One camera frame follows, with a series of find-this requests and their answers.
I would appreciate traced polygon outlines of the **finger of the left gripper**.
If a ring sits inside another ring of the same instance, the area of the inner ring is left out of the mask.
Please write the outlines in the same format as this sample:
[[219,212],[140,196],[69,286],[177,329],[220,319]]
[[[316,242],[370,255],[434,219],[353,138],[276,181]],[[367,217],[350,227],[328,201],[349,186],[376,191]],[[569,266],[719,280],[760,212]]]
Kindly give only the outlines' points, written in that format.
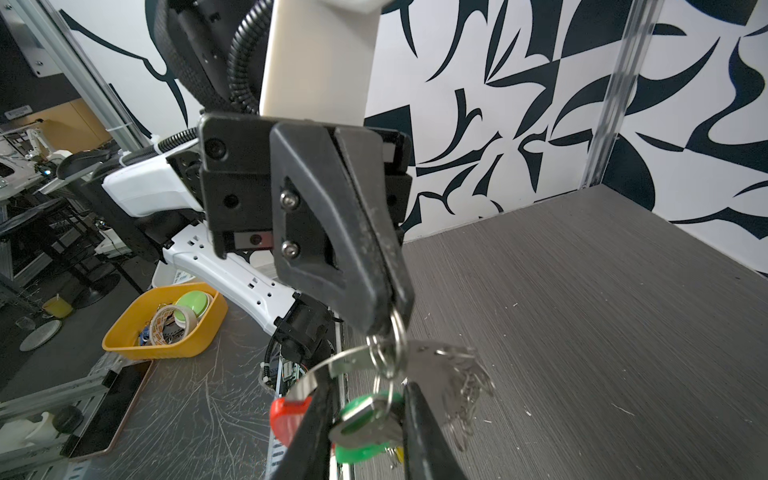
[[407,173],[413,149],[408,135],[389,129],[338,127],[334,132],[385,271],[388,308],[404,327],[410,322],[415,292],[402,253],[412,178]]
[[269,135],[272,218],[284,284],[320,301],[363,334],[389,319],[390,289],[373,233],[331,132],[281,121]]

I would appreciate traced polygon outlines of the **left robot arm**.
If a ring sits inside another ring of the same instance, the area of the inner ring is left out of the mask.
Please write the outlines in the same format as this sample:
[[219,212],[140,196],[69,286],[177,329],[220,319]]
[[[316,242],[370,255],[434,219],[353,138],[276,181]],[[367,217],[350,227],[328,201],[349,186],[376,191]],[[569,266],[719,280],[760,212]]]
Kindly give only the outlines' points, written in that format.
[[414,291],[398,226],[408,135],[364,113],[384,1],[153,1],[153,38],[199,124],[110,163],[108,217],[197,213],[219,259],[262,236],[279,279],[366,334],[399,369]]

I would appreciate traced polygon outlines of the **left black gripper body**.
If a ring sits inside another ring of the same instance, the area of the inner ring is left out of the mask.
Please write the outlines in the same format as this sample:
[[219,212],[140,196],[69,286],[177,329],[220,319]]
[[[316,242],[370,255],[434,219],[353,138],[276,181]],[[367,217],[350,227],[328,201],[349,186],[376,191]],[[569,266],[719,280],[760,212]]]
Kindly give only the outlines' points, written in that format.
[[354,127],[244,114],[205,115],[199,126],[201,195],[219,257],[239,250],[280,247],[272,218],[269,135],[281,121],[322,125],[331,132],[338,149],[335,129]]

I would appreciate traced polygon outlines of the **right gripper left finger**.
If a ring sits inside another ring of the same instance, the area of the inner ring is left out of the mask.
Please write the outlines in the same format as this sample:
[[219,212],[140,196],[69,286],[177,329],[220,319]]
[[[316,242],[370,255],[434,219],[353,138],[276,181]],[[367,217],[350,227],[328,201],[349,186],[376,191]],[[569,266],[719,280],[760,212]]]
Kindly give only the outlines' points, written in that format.
[[312,396],[298,433],[284,453],[272,479],[328,479],[332,443],[329,432],[338,407],[338,392],[327,374]]

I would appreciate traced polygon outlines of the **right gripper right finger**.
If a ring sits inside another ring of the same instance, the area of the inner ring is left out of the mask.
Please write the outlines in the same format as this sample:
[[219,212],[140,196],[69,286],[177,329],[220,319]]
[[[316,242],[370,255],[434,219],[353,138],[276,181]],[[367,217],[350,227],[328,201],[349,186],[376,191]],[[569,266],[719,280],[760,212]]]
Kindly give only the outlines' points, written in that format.
[[405,385],[404,401],[405,478],[467,480],[416,382]]

